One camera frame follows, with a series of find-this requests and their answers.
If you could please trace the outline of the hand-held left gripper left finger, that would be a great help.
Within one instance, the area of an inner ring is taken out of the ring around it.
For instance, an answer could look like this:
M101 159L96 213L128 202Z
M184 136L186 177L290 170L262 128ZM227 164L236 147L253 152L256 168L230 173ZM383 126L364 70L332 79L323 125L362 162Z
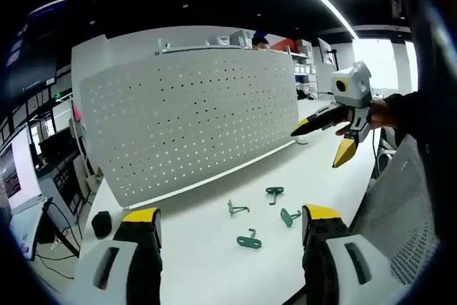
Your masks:
M118 227L100 211L91 225L99 242L79 259L66 303L160 304L160 210L133 211Z

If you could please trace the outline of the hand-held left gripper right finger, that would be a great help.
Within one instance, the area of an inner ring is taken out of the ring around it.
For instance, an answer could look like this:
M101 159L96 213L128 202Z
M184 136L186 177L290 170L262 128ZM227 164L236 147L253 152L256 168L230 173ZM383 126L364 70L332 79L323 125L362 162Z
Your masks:
M328 207L302 207L303 270L307 304L395 304L403 284L390 261Z

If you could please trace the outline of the person's right hand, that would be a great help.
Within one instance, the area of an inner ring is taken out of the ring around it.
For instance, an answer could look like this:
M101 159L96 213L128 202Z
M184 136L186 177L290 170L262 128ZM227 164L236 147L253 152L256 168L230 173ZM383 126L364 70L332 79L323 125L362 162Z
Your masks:
M346 119L343 121L353 121L354 110L349 108ZM368 112L368 123L372 129L380 127L390 127L396 129L397 125L394 118L389 111L388 104L382 99L375 99L371 102L370 110ZM343 136L345 132L351 127L350 124L346 125L342 129L336 131L337 136Z

